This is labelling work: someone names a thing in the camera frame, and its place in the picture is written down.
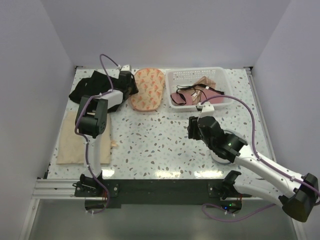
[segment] gray floor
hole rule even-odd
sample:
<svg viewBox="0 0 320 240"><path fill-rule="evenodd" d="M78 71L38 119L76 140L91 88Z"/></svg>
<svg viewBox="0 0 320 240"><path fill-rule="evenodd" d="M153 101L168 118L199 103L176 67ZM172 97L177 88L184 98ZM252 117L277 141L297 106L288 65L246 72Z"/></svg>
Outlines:
<svg viewBox="0 0 320 240"><path fill-rule="evenodd" d="M265 206L245 202L237 218ZM225 218L218 210L209 209ZM123 205L91 216L83 200L42 200L30 240L296 240L292 221L275 206L237 223L207 218L201 206Z"/></svg>

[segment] white plastic basket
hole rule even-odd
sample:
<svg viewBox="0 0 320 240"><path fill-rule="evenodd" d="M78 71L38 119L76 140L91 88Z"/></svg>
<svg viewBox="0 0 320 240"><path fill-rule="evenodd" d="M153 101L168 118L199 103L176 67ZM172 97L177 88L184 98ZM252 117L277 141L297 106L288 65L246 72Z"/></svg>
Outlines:
<svg viewBox="0 0 320 240"><path fill-rule="evenodd" d="M200 78L204 76L208 77L216 83L216 90L223 91L225 95L233 95L232 88L229 83L229 77L226 73L226 70L224 70L222 67L173 69L166 71L165 74L166 93L169 99L170 106L177 112L196 111L196 105L173 105L170 95L176 92L177 85L192 86L195 82L197 82ZM224 97L222 103L216 103L213 104L213 106L215 109L221 109L230 105L232 102L232 99Z"/></svg>

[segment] gray wall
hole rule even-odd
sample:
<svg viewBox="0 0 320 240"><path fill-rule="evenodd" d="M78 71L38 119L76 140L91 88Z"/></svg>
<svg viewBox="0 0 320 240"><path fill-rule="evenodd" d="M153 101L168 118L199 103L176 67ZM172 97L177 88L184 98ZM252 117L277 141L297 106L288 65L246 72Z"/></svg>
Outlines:
<svg viewBox="0 0 320 240"><path fill-rule="evenodd" d="M290 0L41 0L72 62L253 66Z"/></svg>
<svg viewBox="0 0 320 240"><path fill-rule="evenodd" d="M320 1L292 0L254 66L254 80L279 163L320 178ZM320 208L305 229L319 239Z"/></svg>
<svg viewBox="0 0 320 240"><path fill-rule="evenodd" d="M73 65L39 0L0 2L0 233L18 239L57 138Z"/></svg>

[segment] table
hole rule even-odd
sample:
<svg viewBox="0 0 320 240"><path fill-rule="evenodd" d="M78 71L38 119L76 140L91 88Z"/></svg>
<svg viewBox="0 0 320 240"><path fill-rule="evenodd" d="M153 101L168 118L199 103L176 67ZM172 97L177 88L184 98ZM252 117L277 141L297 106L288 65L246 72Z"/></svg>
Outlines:
<svg viewBox="0 0 320 240"><path fill-rule="evenodd" d="M82 78L102 69L77 69L72 92ZM107 70L118 77L118 70ZM252 86L245 69L226 69L233 88L233 95L247 103L253 111L256 128L256 147L270 158L271 154L258 115ZM77 111L78 104L68 100L68 111ZM111 163L102 165L104 179L223 179L231 170L255 175L244 167L215 163L209 149L202 141L188 139L187 126L194 112L175 112L169 107L167 93L163 92L160 107L153 112L133 110L127 100L111 116L111 139L118 144L111 150ZM217 110L214 117L224 130L230 130L251 142L252 123L248 111L238 102ZM48 168L48 179L79 179L83 164L56 164L59 136Z"/></svg>

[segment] orange pattern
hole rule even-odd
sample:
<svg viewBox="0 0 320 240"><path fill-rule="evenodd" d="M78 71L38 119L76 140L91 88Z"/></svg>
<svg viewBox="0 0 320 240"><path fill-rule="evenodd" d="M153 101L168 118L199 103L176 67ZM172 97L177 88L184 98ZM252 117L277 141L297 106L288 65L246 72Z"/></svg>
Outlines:
<svg viewBox="0 0 320 240"><path fill-rule="evenodd" d="M134 75L139 92L130 97L131 105L137 111L156 110L162 100L165 75L156 68L144 68Z"/></svg>

